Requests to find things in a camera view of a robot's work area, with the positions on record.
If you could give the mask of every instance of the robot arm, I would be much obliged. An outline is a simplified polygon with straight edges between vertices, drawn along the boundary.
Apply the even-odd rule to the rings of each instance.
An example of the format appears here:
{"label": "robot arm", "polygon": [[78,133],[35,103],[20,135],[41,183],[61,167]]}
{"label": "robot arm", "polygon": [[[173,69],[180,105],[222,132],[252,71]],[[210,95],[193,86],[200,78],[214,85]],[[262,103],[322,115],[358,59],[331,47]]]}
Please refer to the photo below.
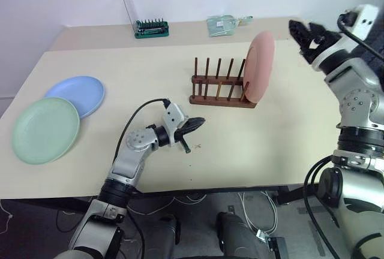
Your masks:
{"label": "robot arm", "polygon": [[74,232],[69,250],[56,259],[116,258],[124,232],[117,226],[127,214],[127,204],[140,175],[145,159],[159,147],[181,142],[186,153],[190,150],[183,136],[200,127],[204,118],[188,118],[174,103],[167,102],[164,126],[132,131],[125,136],[118,156],[97,199]]}
{"label": "robot arm", "polygon": [[[377,14],[376,7],[360,5],[342,14],[338,23],[364,40]],[[341,114],[338,148],[332,156],[334,167],[323,171],[317,195],[332,208],[354,258],[381,258],[384,92],[369,66],[350,54],[357,43],[321,25],[309,26],[308,30],[302,23],[291,21],[290,33],[314,70],[325,73],[325,83],[337,97]]]}

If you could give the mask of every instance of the cable on floor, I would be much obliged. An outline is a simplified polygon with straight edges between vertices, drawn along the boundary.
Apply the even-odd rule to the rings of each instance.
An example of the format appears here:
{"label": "cable on floor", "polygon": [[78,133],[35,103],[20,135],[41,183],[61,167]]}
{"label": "cable on floor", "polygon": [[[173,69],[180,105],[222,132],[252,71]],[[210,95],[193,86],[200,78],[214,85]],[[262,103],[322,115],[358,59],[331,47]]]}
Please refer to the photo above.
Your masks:
{"label": "cable on floor", "polygon": [[81,218],[72,228],[70,228],[70,229],[68,229],[68,230],[63,230],[63,229],[61,229],[60,228],[60,226],[59,226],[59,214],[60,214],[60,210],[58,210],[57,212],[56,212],[56,220],[55,220],[55,222],[56,222],[56,228],[61,232],[61,233],[69,233],[69,232],[71,232],[71,231],[73,231],[73,230],[75,230],[76,229],[76,227],[80,224],[80,222],[82,221],[82,219],[83,218]]}
{"label": "cable on floor", "polygon": [[167,208],[167,207],[170,206],[174,201],[175,201],[175,198],[173,197],[172,200],[171,200],[169,203],[165,204],[163,207],[160,207],[160,208],[158,208],[158,209],[156,209],[156,210],[154,210],[154,211],[152,211],[152,212],[148,212],[148,213],[142,213],[142,212],[136,211],[136,210],[132,209],[132,207],[130,207],[129,205],[127,205],[127,209],[128,209],[129,211],[131,211],[132,213],[135,213],[135,214],[138,214],[138,215],[149,216],[149,215],[155,214],[155,213],[157,213],[157,212],[159,212],[159,211],[161,211],[161,210]]}
{"label": "cable on floor", "polygon": [[316,227],[316,230],[317,230],[318,234],[323,239],[324,244],[327,246],[327,248],[331,252],[332,256],[335,259],[340,259],[340,257],[336,253],[335,249],[332,247],[332,245],[330,244],[329,240],[325,236],[325,234],[324,234],[323,230],[321,229],[319,223],[317,222],[315,216],[313,215],[312,208],[311,208],[311,206],[309,204],[309,201],[308,201],[308,186],[309,186],[308,183],[310,181],[311,175],[313,175],[315,169],[319,168],[319,170],[320,170],[322,167],[327,165],[327,163],[330,162],[331,160],[332,160],[332,155],[324,157],[323,159],[321,159],[319,162],[317,162],[315,165],[312,166],[312,168],[310,169],[310,171],[307,173],[307,175],[305,177],[304,186],[302,188],[302,193],[303,193],[303,199],[304,199],[305,208],[307,209],[308,215],[310,216],[313,225]]}
{"label": "cable on floor", "polygon": [[248,214],[247,214],[247,211],[246,211],[246,208],[245,208],[245,200],[244,200],[244,192],[241,194],[240,192],[238,192],[238,195],[239,195],[239,198],[240,198],[240,201],[241,201],[241,205],[242,205],[242,210],[244,211],[244,216],[245,216],[245,221],[247,222],[247,225],[248,227],[252,230],[252,232],[256,235],[257,232],[260,230],[260,231],[263,231],[267,234],[272,234],[273,232],[276,231],[277,229],[277,223],[278,223],[278,218],[277,218],[277,209],[276,209],[276,205],[275,203],[273,202],[272,198],[268,195],[268,193],[266,191],[262,191],[261,192],[267,199],[268,199],[268,202],[269,204],[271,205],[272,207],[272,211],[274,213],[274,223],[272,225],[271,228],[267,229],[267,230],[262,230],[261,228],[259,228],[258,226],[256,226],[248,217]]}
{"label": "cable on floor", "polygon": [[121,255],[124,257],[124,259],[127,259],[127,256],[125,256],[124,252],[122,252],[120,249],[119,249],[119,252],[120,252]]}
{"label": "cable on floor", "polygon": [[140,238],[142,240],[142,247],[141,247],[141,259],[144,259],[145,257],[145,239],[144,239],[144,234],[143,234],[143,231],[140,229],[139,225],[137,224],[136,220],[133,218],[131,212],[128,210],[127,211],[127,215],[129,216],[129,218],[131,219],[133,225],[135,226],[137,232],[139,232],[140,234]]}
{"label": "cable on floor", "polygon": [[129,205],[127,205],[127,209],[128,209],[129,211],[131,211],[132,213],[135,213],[135,214],[138,214],[138,215],[149,216],[149,215],[153,215],[153,214],[155,214],[155,213],[157,213],[157,212],[159,212],[159,211],[161,211],[161,210],[167,208],[167,207],[170,206],[174,201],[177,201],[177,202],[179,202],[179,203],[181,203],[181,204],[184,204],[184,205],[195,205],[195,204],[199,204],[201,201],[203,201],[203,200],[205,199],[205,197],[206,197],[206,195],[204,195],[202,198],[200,198],[200,199],[198,199],[198,200],[191,200],[191,198],[188,198],[188,196],[186,196],[186,198],[189,199],[189,200],[191,200],[192,202],[184,202],[184,201],[182,201],[182,200],[180,200],[180,199],[178,199],[178,198],[176,198],[176,197],[173,197],[173,198],[171,199],[171,201],[170,201],[169,203],[165,204],[163,207],[160,207],[160,208],[158,208],[158,209],[156,209],[156,210],[154,210],[154,211],[148,212],[148,213],[143,213],[143,212],[136,211],[136,210],[134,210],[132,207],[130,207]]}
{"label": "cable on floor", "polygon": [[3,210],[6,214],[8,214],[7,223],[5,223],[5,230],[2,231],[2,232],[0,232],[0,235],[1,235],[1,234],[5,234],[5,233],[8,231],[8,223],[9,223],[10,220],[13,218],[13,215],[12,215],[10,212],[6,211],[6,210],[2,207],[1,199],[0,199],[0,208],[1,208],[1,210]]}
{"label": "cable on floor", "polygon": [[199,204],[201,201],[203,201],[205,199],[206,195],[204,195],[202,198],[198,199],[198,200],[192,200],[191,198],[189,198],[188,196],[186,196],[187,199],[191,200],[192,202],[184,202],[176,197],[174,197],[175,201],[181,203],[181,204],[184,204],[184,205],[195,205],[195,204]]}

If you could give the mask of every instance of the table leg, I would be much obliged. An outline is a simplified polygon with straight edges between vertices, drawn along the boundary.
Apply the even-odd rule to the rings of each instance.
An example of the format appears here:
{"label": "table leg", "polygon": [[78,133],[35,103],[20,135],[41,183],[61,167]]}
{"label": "table leg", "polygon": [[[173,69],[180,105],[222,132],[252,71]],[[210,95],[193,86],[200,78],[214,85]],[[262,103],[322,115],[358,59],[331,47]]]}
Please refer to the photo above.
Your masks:
{"label": "table leg", "polygon": [[90,202],[73,197],[62,198],[34,198],[34,199],[13,199],[14,201],[31,204],[35,206],[62,210],[66,212],[85,213]]}
{"label": "table leg", "polygon": [[[317,190],[319,184],[315,183],[314,188]],[[308,189],[308,196],[312,196],[313,191],[311,188]],[[274,196],[274,201],[279,204],[288,204],[290,202],[303,199],[302,196],[302,187],[296,188],[294,190],[289,191],[288,186],[279,186],[278,195]]]}

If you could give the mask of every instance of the gray carpet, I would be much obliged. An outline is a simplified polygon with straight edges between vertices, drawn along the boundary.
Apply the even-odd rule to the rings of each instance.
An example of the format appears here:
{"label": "gray carpet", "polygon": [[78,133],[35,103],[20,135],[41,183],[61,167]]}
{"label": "gray carpet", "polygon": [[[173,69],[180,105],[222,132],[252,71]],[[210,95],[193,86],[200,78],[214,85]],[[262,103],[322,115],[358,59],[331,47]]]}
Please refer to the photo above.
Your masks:
{"label": "gray carpet", "polygon": [[[143,198],[130,202],[130,206],[142,213],[147,213],[164,206],[172,198]],[[348,258],[343,238],[338,228],[331,221],[323,207],[316,200],[310,200],[315,206],[315,215],[319,224],[329,237],[340,258]],[[260,227],[269,227],[273,223],[273,213],[264,195],[257,191],[245,193],[245,204],[250,219]],[[56,211],[43,207],[30,206],[12,200],[2,200],[2,205],[14,218],[9,223],[8,232],[0,235],[0,259],[50,259],[66,250],[71,233],[60,233],[55,226]],[[181,241],[175,246],[175,258],[197,255],[222,255],[216,237],[215,219],[218,212],[228,211],[228,206],[235,208],[235,213],[244,219],[241,202],[237,193],[209,194],[199,204],[183,205],[173,202],[166,209],[151,216],[135,215],[144,234],[150,226],[166,214],[174,214],[181,221]],[[307,215],[304,202],[296,201],[285,206],[278,206],[278,228],[275,236],[285,237],[290,259],[332,258],[326,246],[321,242]],[[59,213],[59,226],[70,229],[81,218],[80,215]],[[5,228],[7,214],[0,211],[0,232]],[[128,258],[137,258],[140,240],[129,218],[121,227],[125,230],[126,240],[121,250]],[[261,243],[260,259],[275,258]]]}

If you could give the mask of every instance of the beige tabletop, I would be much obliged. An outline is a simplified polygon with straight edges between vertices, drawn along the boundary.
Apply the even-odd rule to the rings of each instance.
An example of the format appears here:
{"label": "beige tabletop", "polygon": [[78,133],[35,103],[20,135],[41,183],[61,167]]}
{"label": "beige tabletop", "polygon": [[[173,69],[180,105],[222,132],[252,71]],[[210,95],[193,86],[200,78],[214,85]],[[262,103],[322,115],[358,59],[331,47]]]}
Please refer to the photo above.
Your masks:
{"label": "beige tabletop", "polygon": [[[235,58],[239,70],[250,42],[192,44],[46,52],[11,106],[0,119],[0,198],[76,197],[98,194],[111,166],[127,119],[147,100],[168,97],[190,117],[206,123],[182,147],[162,147],[146,161],[137,189],[160,192],[288,185],[301,183],[316,161],[336,147],[338,103],[298,54],[293,40],[277,40],[269,88],[255,109],[191,105],[194,57],[199,72],[205,60],[223,58],[226,73]],[[43,165],[19,161],[11,148],[11,131],[20,113],[63,79],[88,75],[106,88],[100,108],[81,121],[74,146],[60,159]],[[209,88],[215,94],[215,88]],[[161,124],[163,106],[143,109],[131,130]]]}

